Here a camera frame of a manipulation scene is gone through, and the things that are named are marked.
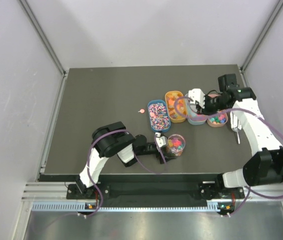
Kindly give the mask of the silver metal scoop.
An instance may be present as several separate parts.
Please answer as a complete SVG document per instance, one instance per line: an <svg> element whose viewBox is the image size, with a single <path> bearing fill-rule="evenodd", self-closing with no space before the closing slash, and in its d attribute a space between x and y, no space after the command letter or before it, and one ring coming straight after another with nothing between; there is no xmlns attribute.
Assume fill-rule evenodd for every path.
<svg viewBox="0 0 283 240"><path fill-rule="evenodd" d="M231 129L236 133L237 143L240 144L241 140L239 132L242 130L242 125L233 111L230 112L230 126Z"/></svg>

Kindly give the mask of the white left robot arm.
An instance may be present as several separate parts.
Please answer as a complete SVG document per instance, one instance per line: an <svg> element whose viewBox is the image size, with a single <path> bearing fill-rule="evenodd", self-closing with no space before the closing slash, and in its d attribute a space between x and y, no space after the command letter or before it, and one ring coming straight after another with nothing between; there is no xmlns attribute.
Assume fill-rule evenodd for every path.
<svg viewBox="0 0 283 240"><path fill-rule="evenodd" d="M138 162L138 156L154 155L160 164L166 164L176 158L166 150L167 146L168 138L163 133L156 132L154 141L148 142L142 134L129 133L121 121L97 128L92 133L85 167L75 180L77 192L86 199L94 195L94 184L109 158L117 156L125 167L130 167Z"/></svg>

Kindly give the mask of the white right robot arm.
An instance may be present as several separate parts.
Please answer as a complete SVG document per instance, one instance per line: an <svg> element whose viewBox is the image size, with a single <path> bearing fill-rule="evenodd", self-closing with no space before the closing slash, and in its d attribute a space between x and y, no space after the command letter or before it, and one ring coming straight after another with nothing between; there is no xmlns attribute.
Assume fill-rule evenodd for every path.
<svg viewBox="0 0 283 240"><path fill-rule="evenodd" d="M252 156L242 168L220 173L215 180L215 193L226 198L234 188L283 183L283 145L277 139L279 133L266 124L254 91L240 87L234 73L220 76L218 85L220 93L215 97L199 88L189 90L190 102L202 117L226 112L237 117Z"/></svg>

